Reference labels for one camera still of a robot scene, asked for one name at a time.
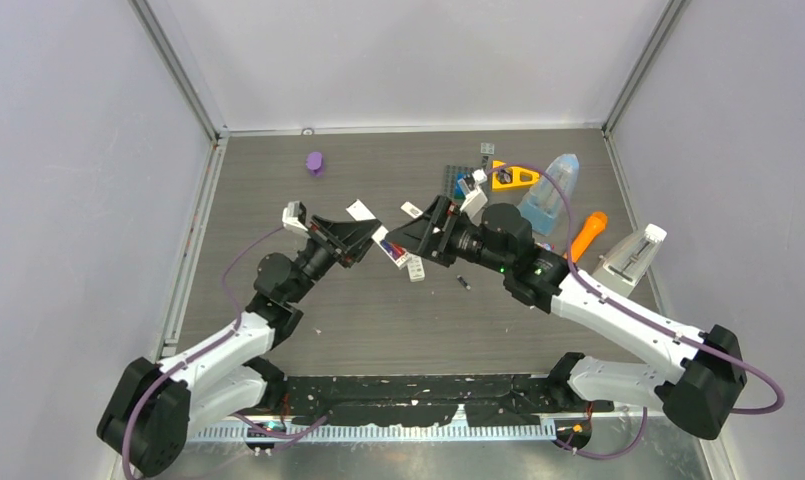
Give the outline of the orange red battery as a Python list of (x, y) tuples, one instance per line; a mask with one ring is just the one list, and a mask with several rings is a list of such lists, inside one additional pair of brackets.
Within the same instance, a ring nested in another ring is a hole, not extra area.
[(390, 254), (395, 261), (401, 261), (405, 257), (406, 251), (404, 249), (392, 248), (390, 249)]

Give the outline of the white battery cover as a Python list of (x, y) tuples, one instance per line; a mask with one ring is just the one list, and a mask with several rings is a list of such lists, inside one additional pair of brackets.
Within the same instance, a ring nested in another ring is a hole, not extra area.
[(422, 215), (422, 211), (411, 202), (405, 202), (401, 205), (401, 210), (412, 218), (417, 218)]

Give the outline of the slim white remote control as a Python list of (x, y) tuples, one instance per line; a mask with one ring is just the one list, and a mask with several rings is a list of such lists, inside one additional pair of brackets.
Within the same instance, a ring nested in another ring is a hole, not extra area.
[[(372, 211), (360, 199), (356, 199), (351, 205), (349, 205), (346, 208), (346, 211), (356, 221), (376, 220), (376, 217), (372, 213)], [(382, 223), (379, 223), (379, 227), (372, 234), (372, 239), (374, 240), (375, 244), (381, 249), (381, 251), (394, 263), (394, 265), (398, 269), (402, 269), (409, 260), (408, 253), (406, 252), (405, 257), (401, 261), (395, 261), (389, 255), (387, 255), (384, 252), (384, 250), (379, 246), (379, 242), (381, 240), (386, 240), (387, 233), (388, 229), (385, 228)]]

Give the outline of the blue purple battery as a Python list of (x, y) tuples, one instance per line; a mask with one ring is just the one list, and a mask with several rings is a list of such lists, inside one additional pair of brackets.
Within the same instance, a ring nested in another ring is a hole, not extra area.
[(391, 258), (392, 258), (392, 256), (391, 256), (391, 254), (390, 254), (390, 249), (392, 249), (392, 248), (395, 248), (395, 249), (400, 249), (398, 246), (395, 246), (395, 245), (391, 244), (390, 242), (387, 242), (386, 240), (381, 240), (381, 241), (379, 242), (379, 246), (380, 246), (380, 247), (381, 247), (381, 248), (384, 250), (384, 252), (385, 252), (387, 255), (389, 255)]

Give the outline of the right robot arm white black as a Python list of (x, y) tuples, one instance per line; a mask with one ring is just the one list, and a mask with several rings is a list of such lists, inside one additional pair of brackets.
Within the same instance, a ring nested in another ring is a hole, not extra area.
[(530, 223), (507, 203), (484, 208), (480, 223), (439, 195), (421, 215), (387, 239), (424, 260), (450, 266), (463, 259), (496, 271), (520, 303), (583, 325), (630, 351), (636, 363), (604, 362), (569, 353), (556, 365), (552, 403), (574, 410), (610, 400), (660, 410), (685, 432), (716, 439), (747, 377), (737, 336), (680, 324), (571, 271), (562, 256), (535, 242)]

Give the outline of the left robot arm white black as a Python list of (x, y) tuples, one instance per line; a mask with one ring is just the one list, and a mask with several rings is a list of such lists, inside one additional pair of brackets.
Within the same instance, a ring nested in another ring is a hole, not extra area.
[(271, 414), (283, 405), (286, 377), (264, 354), (294, 332), (303, 316), (297, 303), (333, 266), (361, 261), (381, 227), (377, 219), (296, 222), (303, 248), (259, 261), (254, 295), (230, 323), (178, 354), (125, 367), (96, 433), (120, 456), (126, 478), (160, 475), (189, 437), (227, 416), (251, 407)]

